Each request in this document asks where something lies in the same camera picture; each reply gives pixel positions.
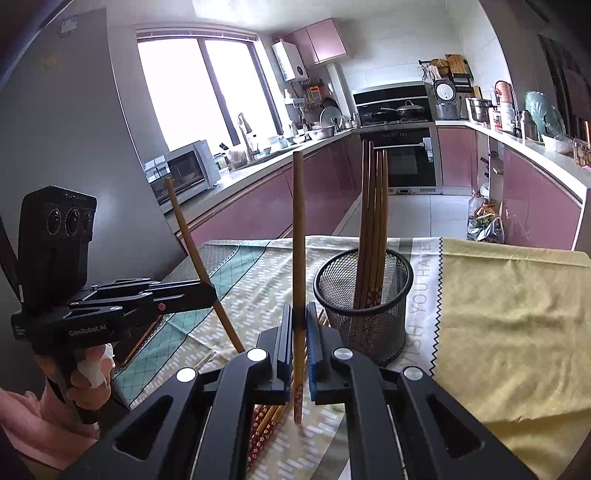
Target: zigzag trim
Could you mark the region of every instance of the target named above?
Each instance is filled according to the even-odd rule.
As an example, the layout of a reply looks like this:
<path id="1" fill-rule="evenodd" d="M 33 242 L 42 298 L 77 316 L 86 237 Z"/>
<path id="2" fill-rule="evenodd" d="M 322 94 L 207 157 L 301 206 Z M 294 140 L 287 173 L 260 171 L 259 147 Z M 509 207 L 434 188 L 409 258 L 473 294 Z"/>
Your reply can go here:
<path id="1" fill-rule="evenodd" d="M 443 272 L 443 238 L 439 239 L 439 277 L 437 279 L 437 313 L 435 318 L 435 343 L 433 344 L 433 359 L 431 360 L 432 367 L 429 369 L 429 374 L 433 376 L 435 370 L 435 361 L 437 360 L 437 345 L 439 345 L 439 320 L 441 318 L 441 274 Z"/>

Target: oven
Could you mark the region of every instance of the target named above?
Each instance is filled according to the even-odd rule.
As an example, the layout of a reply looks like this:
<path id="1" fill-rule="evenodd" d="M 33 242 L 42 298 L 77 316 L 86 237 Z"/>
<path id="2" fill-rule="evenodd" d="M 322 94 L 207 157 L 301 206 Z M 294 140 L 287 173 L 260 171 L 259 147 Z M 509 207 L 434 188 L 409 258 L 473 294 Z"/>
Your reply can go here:
<path id="1" fill-rule="evenodd" d="M 388 156 L 388 194 L 441 194 L 443 178 L 432 122 L 362 127 L 361 139 Z"/>
<path id="2" fill-rule="evenodd" d="M 163 213 L 172 210 L 166 188 L 167 176 L 173 178 L 174 191 L 179 203 L 213 187 L 220 180 L 217 165 L 205 140 L 178 148 L 147 162 L 144 173 Z"/>

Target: chopstick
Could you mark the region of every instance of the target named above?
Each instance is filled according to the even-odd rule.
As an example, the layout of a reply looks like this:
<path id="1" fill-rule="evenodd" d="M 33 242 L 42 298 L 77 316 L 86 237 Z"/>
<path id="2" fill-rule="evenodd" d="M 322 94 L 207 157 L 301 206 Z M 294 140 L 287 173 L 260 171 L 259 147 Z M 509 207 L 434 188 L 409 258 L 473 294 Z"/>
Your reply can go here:
<path id="1" fill-rule="evenodd" d="M 361 290 L 363 288 L 363 272 L 365 270 L 365 244 L 368 224 L 368 198 L 369 198 L 369 145 L 367 141 L 362 144 L 361 158 L 361 228 L 359 229 L 359 249 L 357 250 L 357 274 L 355 276 L 355 296 L 353 308 L 361 308 Z"/>
<path id="2" fill-rule="evenodd" d="M 293 153 L 293 362 L 294 422 L 301 423 L 306 349 L 306 219 L 304 213 L 304 158 Z"/>
<path id="3" fill-rule="evenodd" d="M 178 204 L 177 194 L 174 191 L 173 181 L 170 176 L 166 178 L 166 189 L 168 190 L 168 197 L 170 198 L 170 203 L 172 203 L 173 205 L 174 216 L 177 218 L 182 238 L 185 241 L 187 250 L 189 251 L 189 256 L 191 257 L 193 266 L 197 271 L 197 276 L 199 277 L 199 280 L 209 283 L 211 285 L 212 281 L 209 278 L 207 270 L 205 269 L 205 265 L 203 265 L 201 256 L 199 255 L 197 247 L 195 246 L 195 241 L 191 236 L 191 232 L 189 231 L 189 227 L 187 226 L 187 222 L 183 216 L 183 211 L 181 210 L 181 207 Z M 213 304 L 213 309 L 215 310 L 217 317 L 220 319 L 220 322 L 224 330 L 226 331 L 226 334 L 230 337 L 232 345 L 238 353 L 242 353 L 244 351 L 242 342 L 236 334 L 236 331 L 232 326 L 232 322 L 230 322 L 230 318 L 228 318 L 228 314 L 226 313 L 226 310 L 224 310 L 222 302 L 220 302 L 219 298 L 216 298 L 216 301 Z"/>
<path id="4" fill-rule="evenodd" d="M 384 287 L 384 271 L 386 267 L 386 249 L 388 237 L 388 151 L 382 150 L 382 176 L 378 176 L 378 181 L 382 182 L 381 195 L 382 207 L 379 228 L 379 248 L 378 248 L 378 270 L 375 281 L 375 295 L 373 305 L 382 303 L 382 289 Z"/>
<path id="5" fill-rule="evenodd" d="M 372 245 L 369 256 L 369 280 L 368 280 L 368 298 L 365 307 L 374 306 L 377 275 L 378 275 L 378 264 L 380 256 L 380 230 L 382 220 L 382 159 L 384 156 L 383 150 L 376 152 L 376 176 L 375 176 L 375 211 L 374 211 L 374 222 L 370 226 L 373 228 Z"/>
<path id="6" fill-rule="evenodd" d="M 374 222 L 375 222 L 375 177 L 376 162 L 374 153 L 374 143 L 369 142 L 369 181 L 368 181 L 368 211 L 365 231 L 361 230 L 361 235 L 365 236 L 365 251 L 363 253 L 363 281 L 361 285 L 361 295 L 359 298 L 360 308 L 364 309 L 368 302 L 369 276 L 371 272 L 372 247 L 374 245 Z"/>
<path id="7" fill-rule="evenodd" d="M 322 316 L 321 316 L 319 323 L 320 323 L 320 326 L 328 325 L 328 319 L 326 317 L 322 318 Z M 308 360 L 307 355 L 304 357 L 304 360 L 305 361 Z M 283 414 L 285 413 L 285 410 L 287 409 L 287 407 L 288 407 L 288 404 L 287 405 L 272 406 L 268 410 L 268 412 L 273 410 L 273 414 L 271 415 L 271 417 L 268 418 L 268 412 L 267 412 L 263 421 L 258 425 L 256 430 L 251 434 L 250 451 L 248 454 L 248 467 L 246 469 L 247 471 L 250 470 L 250 468 L 254 464 L 256 458 L 261 453 L 261 450 L 265 446 L 265 443 L 267 442 L 267 440 L 269 438 L 271 438 L 271 435 L 275 431 L 275 428 L 277 427 L 277 425 L 278 425 L 279 421 L 281 420 Z"/>

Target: tablecloth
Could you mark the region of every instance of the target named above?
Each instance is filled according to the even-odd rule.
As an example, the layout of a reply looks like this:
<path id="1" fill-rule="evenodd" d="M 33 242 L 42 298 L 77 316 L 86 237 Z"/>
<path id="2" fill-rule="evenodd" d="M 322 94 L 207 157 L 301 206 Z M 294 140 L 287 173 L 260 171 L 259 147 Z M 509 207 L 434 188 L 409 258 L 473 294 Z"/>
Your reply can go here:
<path id="1" fill-rule="evenodd" d="M 308 301 L 320 266 L 357 243 L 307 237 Z M 420 366 L 541 479 L 556 479 L 591 427 L 587 255 L 441 238 L 392 238 L 388 248 L 414 271 L 407 343 L 389 368 Z M 200 249 L 236 332 L 254 347 L 291 303 L 291 239 Z M 186 259 L 167 280 L 192 278 Z M 215 312 L 174 314 L 114 384 L 133 408 L 179 368 L 216 369 L 234 354 Z M 315 406 L 306 392 L 302 426 L 286 414 L 249 477 L 337 480 L 346 478 L 347 462 L 344 407 Z"/>

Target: faucet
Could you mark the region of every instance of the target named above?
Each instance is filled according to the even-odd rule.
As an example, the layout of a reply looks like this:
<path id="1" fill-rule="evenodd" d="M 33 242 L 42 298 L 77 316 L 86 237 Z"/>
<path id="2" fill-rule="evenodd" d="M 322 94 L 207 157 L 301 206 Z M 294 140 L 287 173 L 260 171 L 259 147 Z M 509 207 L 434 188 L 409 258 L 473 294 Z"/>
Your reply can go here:
<path id="1" fill-rule="evenodd" d="M 247 134 L 252 133 L 252 128 L 250 125 L 248 125 L 248 122 L 244 118 L 244 113 L 242 112 L 238 114 L 238 127 L 240 127 L 240 133 L 242 134 L 242 139 L 244 140 L 244 148 L 246 148 L 246 156 L 248 157 L 248 163 L 252 163 L 255 161 L 255 156 L 252 153 L 251 146 L 248 143 L 248 138 L 246 137 Z"/>

